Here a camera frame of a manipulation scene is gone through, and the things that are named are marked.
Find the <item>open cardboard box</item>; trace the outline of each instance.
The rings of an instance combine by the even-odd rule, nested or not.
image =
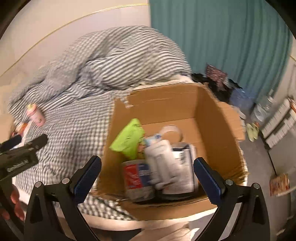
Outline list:
[[[109,146],[132,118],[140,120],[147,136],[165,125],[178,126],[184,141],[196,147],[197,157],[203,157],[224,179],[239,185],[244,182],[247,171],[236,141],[244,139],[239,116],[216,100],[206,86],[192,83],[141,89],[133,91],[128,102],[131,107],[115,100],[96,195],[108,199],[124,196],[121,163],[126,159]],[[198,197],[187,201],[143,205],[125,200],[120,205],[138,220],[181,218],[216,207],[201,186]]]

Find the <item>red and blue label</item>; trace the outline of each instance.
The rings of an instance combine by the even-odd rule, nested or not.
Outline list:
[[[147,164],[132,164],[124,167],[124,178],[129,189],[151,186],[150,170]]]

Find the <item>curtain fold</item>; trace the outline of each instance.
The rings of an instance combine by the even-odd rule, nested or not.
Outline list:
[[[150,0],[153,28],[174,40],[194,73],[223,70],[255,98],[276,90],[292,34],[265,0]]]

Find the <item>human hand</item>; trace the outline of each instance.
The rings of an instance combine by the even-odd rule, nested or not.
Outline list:
[[[11,198],[11,201],[15,204],[15,215],[22,221],[25,220],[25,214],[24,214],[24,211],[22,210],[21,208],[21,205],[20,205],[20,194],[16,188],[15,185],[13,185],[13,191],[10,195],[10,198]],[[9,213],[3,209],[3,208],[0,208],[0,215],[5,219],[5,220],[9,220],[10,219],[10,215]]]

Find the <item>blue gripper pad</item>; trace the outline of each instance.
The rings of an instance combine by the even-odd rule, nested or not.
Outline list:
[[[76,180],[76,185],[73,189],[76,204],[84,202],[89,190],[98,177],[101,168],[101,159],[98,156],[92,156],[87,164],[82,169],[77,170],[73,175],[71,178],[72,181],[77,177],[79,178]]]
[[[219,206],[221,195],[225,191],[225,185],[221,182],[222,177],[216,171],[213,171],[202,157],[195,159],[193,170],[210,202]]]

